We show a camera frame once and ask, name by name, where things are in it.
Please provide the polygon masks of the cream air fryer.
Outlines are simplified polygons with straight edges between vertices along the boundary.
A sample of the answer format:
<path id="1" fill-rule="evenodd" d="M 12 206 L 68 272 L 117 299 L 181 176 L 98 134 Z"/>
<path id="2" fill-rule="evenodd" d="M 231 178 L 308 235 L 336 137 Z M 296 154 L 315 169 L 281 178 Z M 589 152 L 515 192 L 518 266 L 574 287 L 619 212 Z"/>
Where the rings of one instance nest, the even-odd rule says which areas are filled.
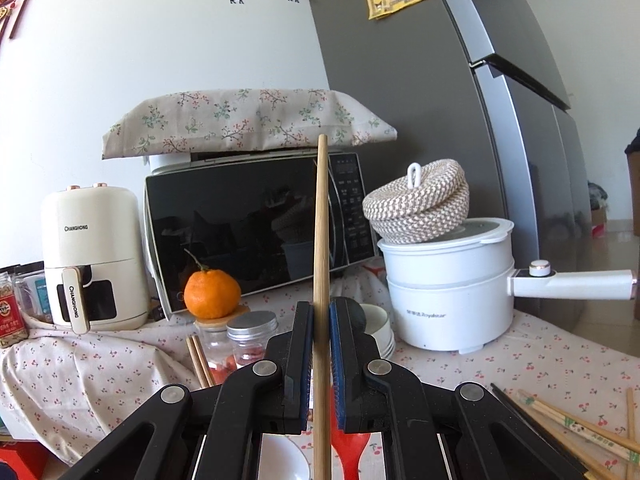
<path id="1" fill-rule="evenodd" d="M 103 183 L 55 193 L 44 273 L 54 325 L 78 335 L 142 326 L 150 293 L 134 193 Z"/>

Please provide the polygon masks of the floral cloth cover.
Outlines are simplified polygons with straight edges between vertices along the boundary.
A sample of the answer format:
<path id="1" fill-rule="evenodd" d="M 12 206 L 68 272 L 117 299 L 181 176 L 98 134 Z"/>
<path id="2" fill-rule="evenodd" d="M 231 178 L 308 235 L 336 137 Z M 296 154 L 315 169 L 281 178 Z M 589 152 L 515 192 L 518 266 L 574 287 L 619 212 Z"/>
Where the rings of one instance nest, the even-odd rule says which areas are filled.
<path id="1" fill-rule="evenodd" d="M 262 152 L 397 139 L 397 130 L 345 93 L 323 89 L 186 91 L 148 99 L 103 137 L 105 159 Z"/>

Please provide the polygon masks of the red plastic spoon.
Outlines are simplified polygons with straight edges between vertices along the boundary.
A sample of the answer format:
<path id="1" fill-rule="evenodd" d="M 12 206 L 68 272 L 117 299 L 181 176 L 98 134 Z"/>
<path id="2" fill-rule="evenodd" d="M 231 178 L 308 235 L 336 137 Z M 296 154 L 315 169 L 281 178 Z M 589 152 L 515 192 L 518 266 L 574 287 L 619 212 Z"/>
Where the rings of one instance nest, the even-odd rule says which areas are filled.
<path id="1" fill-rule="evenodd" d="M 337 400 L 334 387 L 331 387 L 331 444 L 340 459 L 344 479 L 359 480 L 359 463 L 361 455 L 370 440 L 370 434 L 345 434 L 337 423 Z"/>

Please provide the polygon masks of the diagonal wooden chopstick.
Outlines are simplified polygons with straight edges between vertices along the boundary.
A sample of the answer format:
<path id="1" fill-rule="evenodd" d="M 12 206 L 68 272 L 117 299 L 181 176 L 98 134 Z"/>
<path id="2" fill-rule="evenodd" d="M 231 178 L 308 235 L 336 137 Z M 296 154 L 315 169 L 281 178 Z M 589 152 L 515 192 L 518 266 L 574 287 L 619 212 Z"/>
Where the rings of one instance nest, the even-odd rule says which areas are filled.
<path id="1" fill-rule="evenodd" d="M 636 442 L 636 418 L 634 417 L 634 389 L 627 388 L 626 390 L 626 405 L 627 405 L 627 438 Z M 626 467 L 626 479 L 634 480 L 634 464 L 627 463 Z"/>

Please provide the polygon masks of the black microwave oven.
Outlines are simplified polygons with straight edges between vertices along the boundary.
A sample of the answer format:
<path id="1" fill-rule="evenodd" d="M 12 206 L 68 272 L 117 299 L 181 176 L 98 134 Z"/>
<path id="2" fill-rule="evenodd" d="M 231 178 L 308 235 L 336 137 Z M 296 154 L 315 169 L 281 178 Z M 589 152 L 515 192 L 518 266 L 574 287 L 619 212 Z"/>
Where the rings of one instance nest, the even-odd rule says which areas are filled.
<path id="1" fill-rule="evenodd" d="M 243 295 L 311 278 L 317 157 L 280 153 L 194 162 L 145 181 L 145 236 L 160 304 L 186 308 L 201 266 L 223 270 Z"/>

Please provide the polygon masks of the stacked white bowls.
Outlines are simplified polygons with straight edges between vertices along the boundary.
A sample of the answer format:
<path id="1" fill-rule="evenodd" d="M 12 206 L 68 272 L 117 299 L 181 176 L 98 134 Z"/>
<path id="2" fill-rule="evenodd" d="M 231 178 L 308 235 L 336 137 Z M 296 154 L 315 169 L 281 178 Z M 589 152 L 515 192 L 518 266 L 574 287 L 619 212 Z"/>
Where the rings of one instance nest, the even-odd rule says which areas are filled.
<path id="1" fill-rule="evenodd" d="M 366 333 L 375 339 L 380 357 L 390 359 L 396 349 L 390 316 L 385 309 L 375 304 L 361 304 L 361 307 L 366 316 Z"/>

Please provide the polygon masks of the dark green squash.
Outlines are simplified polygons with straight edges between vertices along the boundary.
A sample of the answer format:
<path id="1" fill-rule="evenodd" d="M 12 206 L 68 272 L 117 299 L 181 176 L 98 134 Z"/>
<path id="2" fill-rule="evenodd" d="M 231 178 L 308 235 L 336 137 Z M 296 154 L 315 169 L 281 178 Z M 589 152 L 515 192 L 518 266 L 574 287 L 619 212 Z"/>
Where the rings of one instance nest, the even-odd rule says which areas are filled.
<path id="1" fill-rule="evenodd" d="M 352 298 L 347 299 L 347 309 L 349 312 L 350 324 L 355 333 L 363 333 L 366 330 L 367 318 L 363 308 Z"/>

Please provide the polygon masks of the orange tangerine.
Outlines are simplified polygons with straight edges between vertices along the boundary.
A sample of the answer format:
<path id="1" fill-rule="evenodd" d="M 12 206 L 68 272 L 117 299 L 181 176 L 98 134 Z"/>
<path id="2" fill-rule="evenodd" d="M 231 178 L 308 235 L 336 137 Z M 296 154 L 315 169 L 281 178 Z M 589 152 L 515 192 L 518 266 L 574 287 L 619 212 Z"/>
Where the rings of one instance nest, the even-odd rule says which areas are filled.
<path id="1" fill-rule="evenodd" d="M 186 310 L 200 320 L 216 320 L 231 314 L 241 300 L 241 287 L 223 270 L 209 269 L 186 249 L 198 270 L 190 275 L 184 286 Z"/>

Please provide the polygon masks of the long wooden chopstick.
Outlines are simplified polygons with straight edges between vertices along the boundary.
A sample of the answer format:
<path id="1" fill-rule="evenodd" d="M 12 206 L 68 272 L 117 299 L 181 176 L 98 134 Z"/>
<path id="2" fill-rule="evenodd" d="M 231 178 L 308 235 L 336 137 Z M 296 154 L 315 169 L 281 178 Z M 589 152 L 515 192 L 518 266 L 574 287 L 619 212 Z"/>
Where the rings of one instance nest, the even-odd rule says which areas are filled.
<path id="1" fill-rule="evenodd" d="M 318 137 L 316 213 L 314 214 L 314 423 L 312 424 L 312 478 L 329 479 L 332 474 L 330 430 L 330 256 L 329 256 L 328 137 Z"/>

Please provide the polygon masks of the white electric cooking pot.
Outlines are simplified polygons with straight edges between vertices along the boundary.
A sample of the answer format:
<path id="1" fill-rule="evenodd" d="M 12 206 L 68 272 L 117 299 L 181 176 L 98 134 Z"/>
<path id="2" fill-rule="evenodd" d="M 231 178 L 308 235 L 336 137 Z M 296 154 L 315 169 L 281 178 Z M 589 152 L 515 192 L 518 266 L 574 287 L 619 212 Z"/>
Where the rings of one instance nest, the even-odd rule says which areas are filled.
<path id="1" fill-rule="evenodd" d="M 516 297 L 634 298 L 631 270 L 559 272 L 541 259 L 518 269 L 513 229 L 510 220 L 472 218 L 425 243 L 380 240 L 400 339 L 416 348 L 470 353 L 506 332 Z"/>

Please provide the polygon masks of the cherry print tablecloth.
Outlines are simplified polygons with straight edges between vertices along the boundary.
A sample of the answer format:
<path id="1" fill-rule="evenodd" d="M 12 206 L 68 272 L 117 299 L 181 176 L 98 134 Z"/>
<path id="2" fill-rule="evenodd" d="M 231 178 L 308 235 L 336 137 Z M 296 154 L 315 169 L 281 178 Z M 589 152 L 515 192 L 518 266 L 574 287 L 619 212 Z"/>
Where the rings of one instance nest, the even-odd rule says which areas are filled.
<path id="1" fill-rule="evenodd" d="M 1 417 L 15 420 L 65 463 L 75 463 L 159 388 L 198 386 L 180 316 L 138 330 L 77 335 L 31 322 L 1 353 Z M 452 389 L 493 382 L 522 389 L 614 434 L 627 433 L 626 390 L 639 428 L 639 362 L 534 316 L 517 313 L 500 338 L 470 354 L 398 342 L 396 363 Z"/>

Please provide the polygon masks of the paper chopstick pair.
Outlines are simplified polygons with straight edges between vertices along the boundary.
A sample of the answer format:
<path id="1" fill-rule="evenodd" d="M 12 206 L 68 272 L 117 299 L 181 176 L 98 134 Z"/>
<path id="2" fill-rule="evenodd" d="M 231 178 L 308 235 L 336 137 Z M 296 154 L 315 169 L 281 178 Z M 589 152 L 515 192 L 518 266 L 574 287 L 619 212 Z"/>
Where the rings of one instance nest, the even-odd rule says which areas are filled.
<path id="1" fill-rule="evenodd" d="M 570 432 L 574 432 L 574 434 L 600 445 L 601 448 L 605 448 L 608 452 L 617 455 L 634 466 L 639 465 L 638 443 L 634 443 L 618 434 L 613 434 L 611 431 L 601 429 L 591 422 L 572 416 L 559 408 L 552 408 L 550 404 L 535 398 L 525 390 L 518 390 L 516 396 L 528 408 L 553 420 L 560 426 L 570 430 Z"/>

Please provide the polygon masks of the red labelled tin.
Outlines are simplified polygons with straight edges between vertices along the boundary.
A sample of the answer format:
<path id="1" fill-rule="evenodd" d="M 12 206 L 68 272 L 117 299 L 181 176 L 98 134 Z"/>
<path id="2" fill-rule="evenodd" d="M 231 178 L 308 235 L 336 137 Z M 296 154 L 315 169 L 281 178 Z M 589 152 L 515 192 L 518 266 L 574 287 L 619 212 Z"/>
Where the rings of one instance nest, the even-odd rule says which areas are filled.
<path id="1" fill-rule="evenodd" d="M 14 294 L 10 274 L 2 272 L 0 278 L 0 346 L 9 348 L 12 344 L 28 337 L 20 308 Z"/>

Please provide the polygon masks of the white plastic spoon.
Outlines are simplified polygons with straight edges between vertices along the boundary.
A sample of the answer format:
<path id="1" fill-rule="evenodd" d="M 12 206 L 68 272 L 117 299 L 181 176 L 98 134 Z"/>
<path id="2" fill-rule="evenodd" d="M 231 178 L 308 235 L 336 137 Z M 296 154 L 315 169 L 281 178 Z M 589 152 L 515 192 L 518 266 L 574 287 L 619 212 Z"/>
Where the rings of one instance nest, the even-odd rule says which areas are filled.
<path id="1" fill-rule="evenodd" d="M 257 479 L 309 480 L 309 465 L 303 452 L 289 438 L 278 434 L 264 434 Z"/>

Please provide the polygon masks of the plain wooden chopstick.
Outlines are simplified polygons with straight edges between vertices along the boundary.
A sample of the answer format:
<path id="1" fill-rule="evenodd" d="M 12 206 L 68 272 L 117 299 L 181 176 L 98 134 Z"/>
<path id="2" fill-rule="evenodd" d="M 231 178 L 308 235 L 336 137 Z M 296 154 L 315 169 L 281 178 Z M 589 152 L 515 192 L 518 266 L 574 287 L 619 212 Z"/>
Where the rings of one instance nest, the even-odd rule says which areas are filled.
<path id="1" fill-rule="evenodd" d="M 213 378 L 212 373 L 210 372 L 210 368 L 206 360 L 206 355 L 204 353 L 204 350 L 200 341 L 200 337 L 198 335 L 193 335 L 192 341 L 193 341 L 195 352 L 198 355 L 198 362 L 200 363 L 200 367 L 206 379 L 207 385 L 209 387 L 213 387 L 214 385 L 216 385 L 216 382 L 215 382 L 215 379 Z"/>

